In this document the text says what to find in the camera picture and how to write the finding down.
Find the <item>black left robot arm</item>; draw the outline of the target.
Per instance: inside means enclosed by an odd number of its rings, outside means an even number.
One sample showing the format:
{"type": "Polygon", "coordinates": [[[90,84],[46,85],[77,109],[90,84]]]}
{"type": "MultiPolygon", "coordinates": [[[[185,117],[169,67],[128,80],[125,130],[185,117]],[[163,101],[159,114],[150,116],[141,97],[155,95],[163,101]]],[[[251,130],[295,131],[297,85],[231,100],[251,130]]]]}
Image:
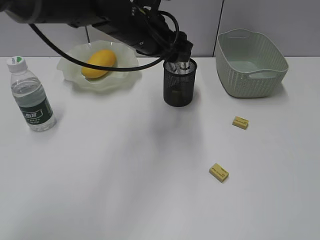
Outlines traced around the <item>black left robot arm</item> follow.
{"type": "Polygon", "coordinates": [[[135,49],[140,55],[187,62],[193,44],[170,30],[159,0],[2,0],[0,10],[21,24],[67,24],[93,28],[135,49]]]}

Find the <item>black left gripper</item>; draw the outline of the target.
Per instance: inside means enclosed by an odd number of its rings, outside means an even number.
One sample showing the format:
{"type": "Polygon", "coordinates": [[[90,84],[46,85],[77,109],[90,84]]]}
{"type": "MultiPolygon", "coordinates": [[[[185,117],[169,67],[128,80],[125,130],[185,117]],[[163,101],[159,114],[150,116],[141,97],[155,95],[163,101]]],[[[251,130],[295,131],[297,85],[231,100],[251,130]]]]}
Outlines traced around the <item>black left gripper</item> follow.
{"type": "Polygon", "coordinates": [[[176,18],[159,10],[159,0],[93,0],[101,22],[92,26],[149,57],[166,57],[169,63],[186,63],[193,44],[179,30],[176,18]]]}

